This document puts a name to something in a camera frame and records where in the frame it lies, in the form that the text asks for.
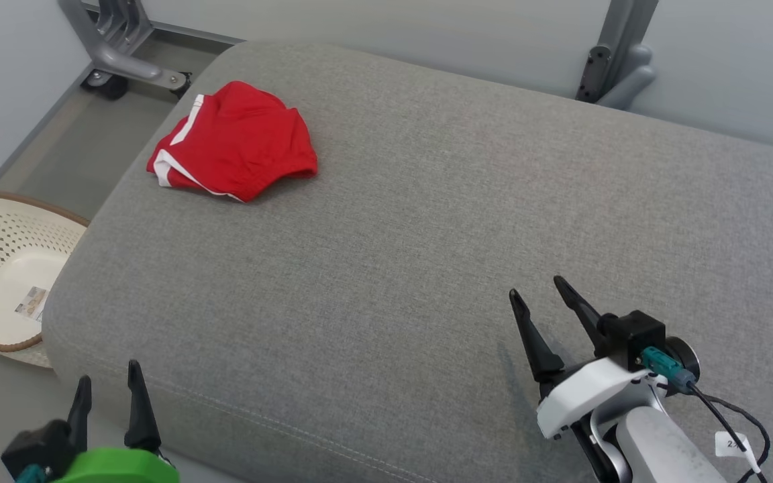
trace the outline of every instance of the metal stand base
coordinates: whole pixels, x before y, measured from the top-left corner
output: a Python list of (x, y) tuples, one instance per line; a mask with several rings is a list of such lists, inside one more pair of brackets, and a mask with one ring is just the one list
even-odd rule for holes
[(187, 74), (131, 56), (153, 31), (140, 0), (99, 0), (96, 24), (80, 0), (58, 0), (58, 5), (95, 64), (87, 85), (104, 85), (117, 74), (169, 89), (179, 99), (190, 87)]
[(598, 45), (577, 89), (578, 101), (625, 110), (657, 77), (652, 50), (642, 45), (658, 0), (611, 0)]

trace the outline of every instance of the white wall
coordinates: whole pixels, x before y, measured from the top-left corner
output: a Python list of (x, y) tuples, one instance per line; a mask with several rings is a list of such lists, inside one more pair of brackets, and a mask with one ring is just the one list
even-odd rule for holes
[[(246, 40), (323, 40), (571, 97), (607, 0), (144, 0)], [(773, 1), (660, 0), (635, 112), (773, 144)]]
[(88, 65), (56, 0), (0, 0), (0, 167)]

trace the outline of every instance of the laundry basket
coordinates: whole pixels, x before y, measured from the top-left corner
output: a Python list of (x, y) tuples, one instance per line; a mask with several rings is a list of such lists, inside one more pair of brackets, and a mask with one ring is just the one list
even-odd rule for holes
[(0, 193), (0, 354), (50, 367), (43, 308), (88, 224), (55, 206)]

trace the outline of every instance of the gray fabric surface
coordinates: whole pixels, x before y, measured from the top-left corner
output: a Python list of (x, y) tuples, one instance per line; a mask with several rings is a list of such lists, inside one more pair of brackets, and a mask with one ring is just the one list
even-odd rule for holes
[[(233, 79), (300, 110), (319, 176), (249, 205), (161, 189), (154, 143)], [(138, 358), (166, 443), (251, 481), (589, 481), (573, 438), (537, 430), (507, 300), (591, 357), (556, 273), (665, 321), (703, 390), (773, 436), (773, 148), (331, 46), (248, 42), (207, 68), (70, 257), (44, 335), (120, 421)], [(711, 455), (709, 412), (668, 408)]]

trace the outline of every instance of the red cloth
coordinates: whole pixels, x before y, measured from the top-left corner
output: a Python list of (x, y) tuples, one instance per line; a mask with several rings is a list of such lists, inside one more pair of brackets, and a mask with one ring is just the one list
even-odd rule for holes
[(148, 171), (160, 186), (252, 201), (279, 178), (310, 178), (318, 157), (296, 109), (235, 80), (197, 95), (190, 115), (159, 141)]

